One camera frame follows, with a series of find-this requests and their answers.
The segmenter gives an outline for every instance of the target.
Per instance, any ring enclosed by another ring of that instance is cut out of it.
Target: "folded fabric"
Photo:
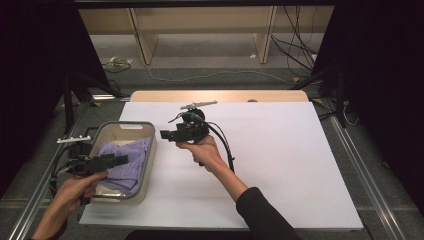
[[[135,142],[117,146],[113,143],[104,143],[100,147],[99,155],[115,154],[115,156],[128,155],[128,163],[108,169],[107,178],[100,180],[98,184],[112,190],[119,190],[125,195],[134,194],[138,188],[141,170],[146,158],[147,150],[152,138],[140,139]]]

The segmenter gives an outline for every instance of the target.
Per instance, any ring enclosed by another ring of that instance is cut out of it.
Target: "white tabletop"
[[[157,151],[139,205],[92,203],[80,224],[165,229],[246,229],[219,181],[191,153],[160,138],[185,103],[126,103],[120,121],[148,121]],[[257,186],[297,229],[357,230],[362,223],[311,103],[218,103],[201,108],[224,131],[236,174]],[[216,137],[223,159],[223,145]]]

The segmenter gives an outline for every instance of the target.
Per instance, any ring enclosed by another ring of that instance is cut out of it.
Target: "gray floor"
[[[317,49],[321,38],[319,34],[314,34],[311,46]],[[287,69],[286,57],[274,45],[270,48],[267,64],[259,64],[257,57],[254,56],[256,50],[253,38],[246,34],[161,36],[150,65],[151,73],[141,63],[131,36],[92,36],[92,39],[103,62],[107,62],[113,56],[131,60],[131,69],[116,74],[108,73],[108,77],[113,79],[125,93],[139,89],[288,89],[296,77]],[[289,66],[294,68],[293,71],[296,73],[306,74],[305,70],[300,69],[292,61],[289,62]],[[319,84],[310,85],[304,90],[309,97],[314,97],[317,96],[318,87]],[[102,93],[96,89],[92,89],[92,92]],[[75,134],[81,134],[87,127],[99,126],[105,121],[118,120],[124,104],[125,102],[120,101],[107,101],[102,102],[100,106],[89,107]],[[316,107],[316,110],[318,115],[326,112],[320,107]],[[14,224],[54,156],[57,148],[55,142],[58,137],[63,136],[64,115],[64,109],[59,102],[54,117],[49,122],[49,128],[33,153],[33,158],[23,165],[8,192],[1,199],[0,239],[8,239]],[[353,167],[349,154],[340,141],[333,120],[330,118],[323,120],[322,127],[353,202],[370,233],[374,239],[390,239]],[[347,131],[390,210],[398,220],[400,229],[406,236],[405,239],[424,239],[423,216],[390,169],[382,166],[382,156],[364,127],[360,124],[348,125]],[[46,195],[46,200],[28,230],[28,237],[34,231],[47,205]],[[78,224],[81,213],[82,209],[70,216],[69,227],[63,239],[124,239],[131,231],[131,229],[83,227]],[[371,239],[366,229],[355,232],[299,230],[299,234],[304,239]]]

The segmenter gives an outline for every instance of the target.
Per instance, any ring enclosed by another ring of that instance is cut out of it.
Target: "metal track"
[[[331,102],[326,102],[326,104],[327,106],[334,109]],[[352,161],[356,173],[358,174],[358,177],[361,180],[362,185],[364,186],[365,191],[371,200],[371,203],[373,204],[378,216],[380,217],[384,228],[386,229],[387,235],[392,240],[406,239],[406,236],[403,233],[399,222],[396,219],[396,216],[390,209],[389,204],[378,188],[372,174],[368,170],[355,144],[350,138],[347,128],[342,128],[336,117],[331,117],[331,123],[333,124],[334,129],[340,138],[340,141],[343,143],[343,146],[346,149],[350,160]]]
[[[78,123],[81,121],[81,118],[83,117],[84,113],[87,111],[89,105],[90,105],[89,103],[80,104],[75,114],[75,119],[76,119],[75,124],[70,129],[68,135],[65,135],[63,138],[68,138],[69,136],[72,136],[74,134],[75,129],[78,126]],[[47,186],[50,180],[50,173],[53,168],[54,159],[58,157],[59,153],[62,151],[62,149],[65,146],[66,144],[60,144],[59,147],[57,148],[53,158],[51,159],[49,163],[49,166],[47,167],[43,177],[40,180],[40,183],[34,190],[33,195],[28,200],[28,204],[26,205],[21,215],[19,216],[18,220],[16,221],[15,226],[13,227],[12,232],[9,236],[10,240],[18,240],[18,239],[26,238],[26,234],[29,228],[31,227],[32,221],[37,215],[37,212],[46,194]]]

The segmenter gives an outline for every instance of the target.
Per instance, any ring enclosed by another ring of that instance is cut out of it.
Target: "robotic device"
[[[181,117],[183,119],[183,123],[177,123],[177,130],[175,131],[161,130],[160,135],[162,139],[168,139],[169,142],[193,141],[193,143],[199,143],[203,140],[203,138],[205,138],[209,134],[210,129],[221,139],[222,143],[224,144],[225,150],[227,152],[228,165],[230,169],[234,172],[234,157],[231,155],[230,147],[228,145],[224,133],[216,124],[206,122],[205,114],[197,108],[215,103],[217,102],[213,101],[205,103],[193,103],[181,107],[181,110],[188,109],[188,111],[179,113],[173,120],[169,122],[171,123]],[[221,130],[222,136],[218,131],[215,130],[215,128],[211,126],[211,124],[217,126],[219,130]]]
[[[74,142],[74,144],[65,147],[62,152],[55,159],[55,164],[50,179],[50,189],[52,196],[54,197],[57,192],[57,177],[64,172],[79,176],[79,177],[88,177],[96,172],[103,172],[107,169],[126,164],[128,163],[128,156],[118,156],[115,154],[106,154],[95,157],[88,157],[89,152],[91,151],[91,145],[83,143],[82,141],[90,140],[88,137],[79,137],[79,138],[70,138],[67,140],[59,139],[58,143],[69,143]],[[58,170],[57,162],[60,156],[68,151],[68,161],[60,167]],[[81,196],[81,205],[87,205],[90,203],[89,198]]]

